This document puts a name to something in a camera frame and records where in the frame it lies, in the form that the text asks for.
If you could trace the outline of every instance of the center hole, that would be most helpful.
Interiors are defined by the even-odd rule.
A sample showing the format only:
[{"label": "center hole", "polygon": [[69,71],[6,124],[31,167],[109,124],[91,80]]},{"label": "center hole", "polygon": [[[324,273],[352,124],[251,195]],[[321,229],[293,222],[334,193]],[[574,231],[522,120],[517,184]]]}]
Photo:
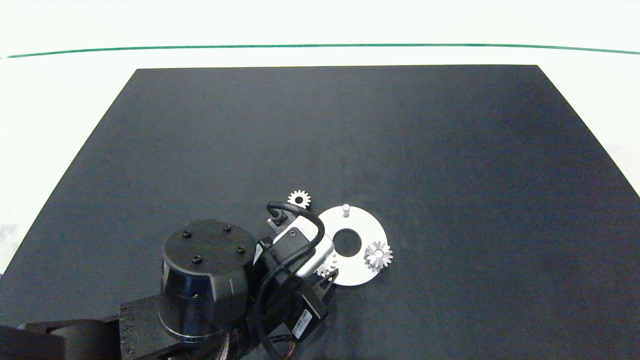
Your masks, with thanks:
[{"label": "center hole", "polygon": [[360,235],[351,229],[342,229],[333,236],[335,251],[345,257],[354,256],[362,247]]}]

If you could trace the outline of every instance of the green line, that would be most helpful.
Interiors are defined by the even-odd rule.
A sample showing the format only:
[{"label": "green line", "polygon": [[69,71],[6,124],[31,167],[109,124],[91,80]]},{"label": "green line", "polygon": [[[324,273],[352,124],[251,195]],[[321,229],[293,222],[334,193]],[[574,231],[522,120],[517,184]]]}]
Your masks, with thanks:
[{"label": "green line", "polygon": [[94,51],[121,50],[164,50],[164,49],[255,49],[255,48],[283,48],[283,47],[523,47],[531,49],[555,49],[594,51],[598,53],[640,55],[640,51],[595,49],[591,47],[553,46],[553,45],[521,45],[521,44],[282,44],[282,45],[176,45],[176,46],[130,46],[130,47],[100,47],[97,49],[76,49],[49,51],[46,53],[9,55],[7,58],[25,58],[27,56],[43,56],[70,53],[91,53]]}]

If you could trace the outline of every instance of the black cable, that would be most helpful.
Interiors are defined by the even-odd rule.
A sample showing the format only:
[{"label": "black cable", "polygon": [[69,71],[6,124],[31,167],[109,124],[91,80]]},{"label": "black cable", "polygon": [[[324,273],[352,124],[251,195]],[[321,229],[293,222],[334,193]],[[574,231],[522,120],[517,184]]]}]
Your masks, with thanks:
[{"label": "black cable", "polygon": [[299,258],[307,255],[313,248],[315,248],[320,240],[324,237],[324,224],[316,214],[311,211],[301,208],[297,205],[289,204],[287,202],[270,202],[267,204],[267,210],[273,216],[277,216],[278,214],[275,212],[276,209],[286,210],[295,215],[306,218],[311,221],[317,228],[318,234],[316,237],[311,240],[308,244],[296,250],[293,254],[287,256],[276,268],[272,269],[267,273],[267,275],[262,280],[262,284],[260,285],[260,290],[255,297],[255,302],[253,303],[253,312],[255,315],[255,330],[258,333],[258,338],[264,347],[264,350],[269,354],[269,356],[274,360],[282,360],[282,357],[276,349],[273,347],[269,336],[264,329],[264,324],[262,322],[262,297],[264,296],[264,290],[267,288],[267,285],[280,273],[282,270],[286,269],[294,263]]}]

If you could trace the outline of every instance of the white gear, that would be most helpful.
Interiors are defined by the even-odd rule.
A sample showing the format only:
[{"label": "white gear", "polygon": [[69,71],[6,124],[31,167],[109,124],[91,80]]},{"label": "white gear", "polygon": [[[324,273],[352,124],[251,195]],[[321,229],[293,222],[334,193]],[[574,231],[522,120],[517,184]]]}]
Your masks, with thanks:
[{"label": "white gear", "polygon": [[375,241],[364,252],[365,263],[372,271],[380,271],[391,264],[391,259],[394,257],[391,253],[393,251],[387,243]]},{"label": "white gear", "polygon": [[311,196],[304,190],[296,190],[289,195],[289,204],[298,205],[303,209],[307,209],[311,205]]},{"label": "white gear", "polygon": [[335,251],[332,251],[331,254],[326,257],[324,263],[320,264],[314,272],[321,277],[325,277],[335,270],[335,264],[337,262]]}]

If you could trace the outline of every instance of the label sticker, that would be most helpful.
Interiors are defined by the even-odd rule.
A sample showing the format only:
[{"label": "label sticker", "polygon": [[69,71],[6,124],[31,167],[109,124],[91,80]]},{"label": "label sticker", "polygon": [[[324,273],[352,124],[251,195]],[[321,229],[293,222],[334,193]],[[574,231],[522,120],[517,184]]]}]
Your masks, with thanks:
[{"label": "label sticker", "polygon": [[294,326],[293,331],[291,331],[296,339],[300,339],[300,336],[302,336],[302,333],[305,332],[305,329],[307,328],[307,325],[309,325],[309,322],[311,322],[312,318],[313,316],[307,309],[302,312],[302,315],[300,315],[298,322],[296,322],[296,326]]},{"label": "label sticker", "polygon": [[255,265],[255,262],[258,261],[258,258],[260,257],[261,254],[262,254],[262,247],[260,246],[260,244],[255,244],[255,256],[253,257],[254,265]]}]

